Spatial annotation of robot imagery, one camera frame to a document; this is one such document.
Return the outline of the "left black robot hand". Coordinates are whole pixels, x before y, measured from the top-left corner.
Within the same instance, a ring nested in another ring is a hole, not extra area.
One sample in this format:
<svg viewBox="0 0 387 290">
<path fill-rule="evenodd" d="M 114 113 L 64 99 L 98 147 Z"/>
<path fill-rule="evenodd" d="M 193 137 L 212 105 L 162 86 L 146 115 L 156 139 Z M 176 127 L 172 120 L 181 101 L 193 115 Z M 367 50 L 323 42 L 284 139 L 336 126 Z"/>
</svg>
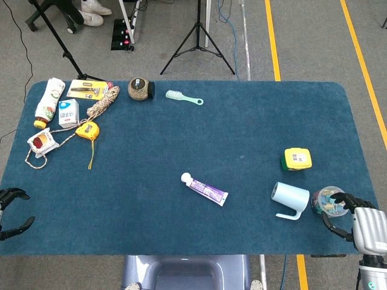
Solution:
<svg viewBox="0 0 387 290">
<path fill-rule="evenodd" d="M 20 188 L 7 188 L 1 190 L 1 220 L 4 215 L 5 209 L 14 201 L 15 198 L 28 200 L 30 197 L 26 192 Z M 3 231 L 1 225 L 1 241 L 5 241 L 14 236 L 18 236 L 27 231 L 33 224 L 35 217 L 28 218 L 23 225 L 11 230 Z"/>
</svg>

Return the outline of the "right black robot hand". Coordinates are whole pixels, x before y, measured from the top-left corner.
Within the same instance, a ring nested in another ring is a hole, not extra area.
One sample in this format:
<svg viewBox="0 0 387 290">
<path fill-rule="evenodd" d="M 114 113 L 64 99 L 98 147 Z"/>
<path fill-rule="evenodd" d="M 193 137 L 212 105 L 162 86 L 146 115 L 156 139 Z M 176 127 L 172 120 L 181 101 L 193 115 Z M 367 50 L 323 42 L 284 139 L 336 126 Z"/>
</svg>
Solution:
<svg viewBox="0 0 387 290">
<path fill-rule="evenodd" d="M 337 228 L 323 212 L 324 225 L 337 236 L 353 243 L 355 249 L 364 255 L 386 255 L 386 214 L 371 202 L 357 198 L 350 193 L 338 192 L 332 195 L 336 203 L 344 202 L 344 208 L 351 212 L 351 232 Z"/>
</svg>

